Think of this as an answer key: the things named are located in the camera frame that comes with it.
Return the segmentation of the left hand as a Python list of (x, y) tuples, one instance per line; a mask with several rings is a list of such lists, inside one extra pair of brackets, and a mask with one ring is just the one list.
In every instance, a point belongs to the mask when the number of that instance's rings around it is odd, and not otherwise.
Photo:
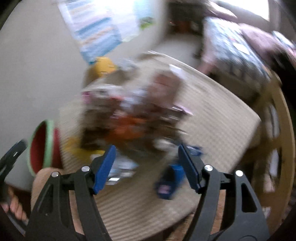
[(1, 201), (1, 207), (3, 208), (5, 213), (9, 211), (14, 214), (17, 220), (27, 221), (26, 212), (23, 210), (22, 204), (19, 202), (18, 197), (14, 194), (13, 188), (8, 187), (8, 197), (10, 201)]

